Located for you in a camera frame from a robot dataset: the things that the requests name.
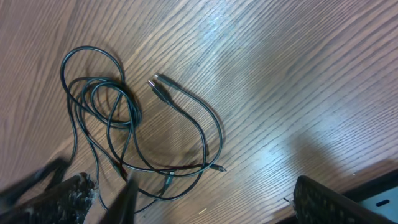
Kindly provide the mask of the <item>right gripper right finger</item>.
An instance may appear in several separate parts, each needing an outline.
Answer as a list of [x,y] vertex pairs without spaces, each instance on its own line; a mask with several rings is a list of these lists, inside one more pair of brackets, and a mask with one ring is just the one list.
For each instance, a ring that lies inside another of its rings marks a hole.
[[295,184],[293,203],[299,224],[394,224],[304,175]]

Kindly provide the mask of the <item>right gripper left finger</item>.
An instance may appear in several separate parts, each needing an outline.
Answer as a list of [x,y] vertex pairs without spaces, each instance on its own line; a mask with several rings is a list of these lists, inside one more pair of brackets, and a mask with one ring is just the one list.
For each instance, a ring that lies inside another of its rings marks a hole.
[[77,174],[44,193],[1,212],[1,223],[84,223],[95,201],[95,183]]

